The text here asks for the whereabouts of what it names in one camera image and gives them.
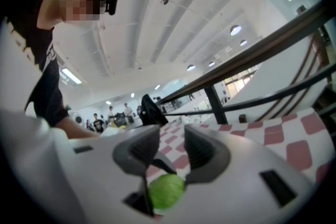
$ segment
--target white shirt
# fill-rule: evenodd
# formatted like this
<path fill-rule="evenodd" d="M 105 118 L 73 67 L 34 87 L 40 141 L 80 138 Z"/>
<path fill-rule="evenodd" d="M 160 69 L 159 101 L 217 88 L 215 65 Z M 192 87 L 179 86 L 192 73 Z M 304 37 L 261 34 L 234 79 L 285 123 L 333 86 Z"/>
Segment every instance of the white shirt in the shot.
<path fill-rule="evenodd" d="M 131 108 L 129 108 L 129 107 L 125 108 L 125 115 L 126 116 L 130 116 L 132 112 L 133 112 L 133 110 Z"/>

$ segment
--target ceiling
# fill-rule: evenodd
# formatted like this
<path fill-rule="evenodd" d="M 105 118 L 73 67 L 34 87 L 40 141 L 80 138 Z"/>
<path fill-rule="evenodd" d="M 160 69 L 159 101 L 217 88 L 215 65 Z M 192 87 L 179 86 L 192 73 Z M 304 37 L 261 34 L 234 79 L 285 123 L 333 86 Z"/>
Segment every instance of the ceiling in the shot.
<path fill-rule="evenodd" d="M 61 91 L 79 109 L 189 76 L 189 64 L 206 66 L 219 51 L 230 48 L 225 61 L 244 49 L 242 39 L 252 44 L 260 38 L 262 3 L 118 0 L 115 15 L 103 14 L 89 27 L 60 24 L 54 30 L 55 51 L 63 66 L 83 81 L 79 86 L 60 84 Z M 235 37 L 229 33 L 233 24 L 243 28 Z"/>

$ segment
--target tennis ball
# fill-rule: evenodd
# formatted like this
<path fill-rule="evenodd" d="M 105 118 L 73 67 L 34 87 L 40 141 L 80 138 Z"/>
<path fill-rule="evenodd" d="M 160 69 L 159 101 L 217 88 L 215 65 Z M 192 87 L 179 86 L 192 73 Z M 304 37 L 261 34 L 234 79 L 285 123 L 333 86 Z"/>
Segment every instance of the tennis ball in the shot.
<path fill-rule="evenodd" d="M 149 196 L 155 209 L 171 208 L 184 193 L 184 180 L 175 175 L 162 175 L 149 184 Z"/>

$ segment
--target checkered surface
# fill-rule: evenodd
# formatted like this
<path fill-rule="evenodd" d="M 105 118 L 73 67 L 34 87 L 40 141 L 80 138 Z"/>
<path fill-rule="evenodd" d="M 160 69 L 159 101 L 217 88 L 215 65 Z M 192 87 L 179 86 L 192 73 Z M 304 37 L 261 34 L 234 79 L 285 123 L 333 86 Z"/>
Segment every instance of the checkered surface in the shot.
<path fill-rule="evenodd" d="M 323 179 L 335 154 L 330 135 L 313 109 L 262 122 L 193 125 L 228 135 L 244 136 L 264 145 L 314 183 Z M 174 164 L 177 174 L 185 177 L 190 171 L 190 165 L 183 144 L 183 124 L 168 123 L 161 128 L 159 151 Z M 147 171 L 148 182 L 163 174 L 163 170 L 150 166 Z"/>

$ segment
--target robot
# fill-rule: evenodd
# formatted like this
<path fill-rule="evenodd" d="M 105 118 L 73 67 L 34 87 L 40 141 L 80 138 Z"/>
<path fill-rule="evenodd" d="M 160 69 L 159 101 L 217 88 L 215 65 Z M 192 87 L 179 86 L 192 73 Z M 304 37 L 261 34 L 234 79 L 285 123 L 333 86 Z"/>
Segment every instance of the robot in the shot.
<path fill-rule="evenodd" d="M 14 175 L 57 222 L 157 223 L 145 172 L 155 165 L 175 173 L 157 153 L 158 125 L 68 140 L 64 131 L 23 112 L 0 110 L 0 122 Z M 249 139 L 192 126 L 184 135 L 191 171 L 163 224 L 282 223 L 312 194 L 303 174 Z"/>

